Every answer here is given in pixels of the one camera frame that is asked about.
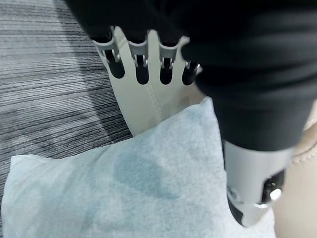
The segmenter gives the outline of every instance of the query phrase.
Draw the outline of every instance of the light blue pillow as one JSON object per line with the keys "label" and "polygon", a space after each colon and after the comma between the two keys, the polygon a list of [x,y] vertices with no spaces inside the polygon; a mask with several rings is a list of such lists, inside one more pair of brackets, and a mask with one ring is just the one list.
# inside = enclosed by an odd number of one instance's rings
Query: light blue pillow
{"label": "light blue pillow", "polygon": [[137,137],[61,160],[11,159],[4,238],[274,238],[231,216],[211,99]]}

